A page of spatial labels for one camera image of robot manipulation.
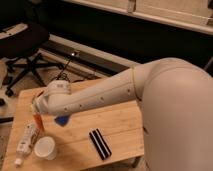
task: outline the chair leg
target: chair leg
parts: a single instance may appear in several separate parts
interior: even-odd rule
[[[16,84],[18,81],[20,81],[27,73],[29,72],[29,69],[24,69],[16,78],[12,81],[10,85],[8,85],[7,89],[10,90],[11,87]]]
[[[27,65],[26,64],[14,64],[13,68],[26,68]]]
[[[31,72],[38,79],[38,81],[41,83],[41,86],[46,86],[44,81],[42,80],[41,76],[38,74],[38,72],[34,68],[31,69]]]

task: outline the wooden table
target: wooden table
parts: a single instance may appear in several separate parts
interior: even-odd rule
[[[79,91],[101,80],[71,84],[72,92]],[[69,124],[60,127],[52,116],[44,116],[45,135],[56,140],[59,153],[52,161],[42,160],[34,152],[24,160],[22,167],[16,168],[16,147],[25,126],[33,122],[30,115],[32,96],[43,88],[24,90],[20,93],[13,126],[7,147],[3,171],[65,171],[83,170],[101,166],[144,154],[142,118],[135,101],[98,108],[74,114]],[[112,156],[102,161],[89,139],[88,133],[99,128],[108,143]]]

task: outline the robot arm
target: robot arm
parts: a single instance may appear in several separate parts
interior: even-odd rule
[[[141,100],[144,83],[158,63],[155,61],[130,68],[73,94],[67,81],[53,81],[34,100],[33,107],[39,114],[62,116],[134,99]]]
[[[213,80],[183,60],[138,65],[73,94],[54,81],[32,105],[61,116],[134,99],[142,101],[147,171],[213,170]]]

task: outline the black chair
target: black chair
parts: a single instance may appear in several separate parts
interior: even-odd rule
[[[8,58],[6,62],[8,72],[14,68],[22,68],[20,74],[8,85],[5,94],[12,96],[11,88],[21,80],[27,73],[32,72],[42,86],[45,86],[42,78],[36,71],[37,68],[57,66],[63,68],[62,64],[42,62],[42,55],[38,52],[39,47],[49,39],[49,32],[35,22],[28,22],[25,10],[20,0],[1,0],[0,2],[0,33],[5,33],[8,28],[19,23],[27,24],[27,29],[6,38],[0,38],[0,58]],[[25,64],[16,64],[20,59],[25,59]]]

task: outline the white cup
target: white cup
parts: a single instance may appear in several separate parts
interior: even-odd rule
[[[40,138],[34,148],[36,156],[47,160],[53,160],[57,155],[57,151],[56,143],[52,137]]]

